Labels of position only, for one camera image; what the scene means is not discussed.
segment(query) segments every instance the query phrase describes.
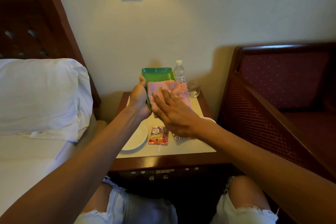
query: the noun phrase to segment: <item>wooden headboard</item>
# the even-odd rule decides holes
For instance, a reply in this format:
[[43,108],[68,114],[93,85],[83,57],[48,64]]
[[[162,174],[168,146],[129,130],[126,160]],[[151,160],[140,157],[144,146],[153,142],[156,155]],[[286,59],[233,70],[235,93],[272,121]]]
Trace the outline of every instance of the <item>wooden headboard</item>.
[[[61,0],[0,0],[0,59],[71,58],[86,67]],[[101,103],[90,76],[93,107]]]

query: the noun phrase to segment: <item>forearm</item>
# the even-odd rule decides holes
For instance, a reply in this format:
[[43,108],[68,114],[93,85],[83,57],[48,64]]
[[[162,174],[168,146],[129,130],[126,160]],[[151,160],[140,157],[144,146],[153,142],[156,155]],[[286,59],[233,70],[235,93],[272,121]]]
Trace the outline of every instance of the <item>forearm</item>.
[[298,223],[336,222],[334,183],[233,135],[211,121],[206,121],[202,127],[198,138],[227,155]]
[[81,152],[19,198],[0,223],[73,223],[140,122],[126,107]]

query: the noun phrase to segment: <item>clear glass cup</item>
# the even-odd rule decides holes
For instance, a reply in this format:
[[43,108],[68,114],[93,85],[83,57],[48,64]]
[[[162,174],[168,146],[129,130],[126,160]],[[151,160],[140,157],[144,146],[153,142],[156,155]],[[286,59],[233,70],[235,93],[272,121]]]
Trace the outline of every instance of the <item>clear glass cup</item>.
[[196,98],[200,94],[201,85],[196,80],[191,80],[187,82],[187,88],[188,88],[189,96],[191,98]]

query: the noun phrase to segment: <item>person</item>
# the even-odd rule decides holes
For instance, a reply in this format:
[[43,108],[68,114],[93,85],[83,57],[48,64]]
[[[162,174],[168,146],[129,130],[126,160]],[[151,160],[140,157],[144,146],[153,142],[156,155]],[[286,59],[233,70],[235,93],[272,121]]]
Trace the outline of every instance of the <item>person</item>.
[[[140,122],[151,114],[145,84],[141,76],[129,105],[81,152],[11,205],[0,223],[176,223],[169,202],[131,198],[104,178]],[[153,112],[170,131],[204,141],[247,175],[229,181],[213,223],[275,223],[277,216],[263,191],[297,223],[336,223],[336,184],[200,118],[171,92],[162,93],[164,101],[153,95],[158,106]],[[157,212],[147,215],[148,209]]]

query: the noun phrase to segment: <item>hand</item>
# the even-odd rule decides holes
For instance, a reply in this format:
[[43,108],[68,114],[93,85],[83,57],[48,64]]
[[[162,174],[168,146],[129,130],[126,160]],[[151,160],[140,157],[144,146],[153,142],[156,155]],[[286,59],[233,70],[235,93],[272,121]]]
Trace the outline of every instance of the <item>hand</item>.
[[204,120],[172,94],[170,90],[161,89],[161,91],[165,102],[153,93],[154,101],[159,108],[153,110],[155,115],[174,134],[180,137],[197,137],[196,130],[199,126],[202,126]]
[[139,79],[140,82],[134,87],[133,91],[131,92],[130,102],[128,106],[134,108],[137,114],[144,120],[147,119],[152,112],[148,109],[146,103],[146,79],[142,75]]

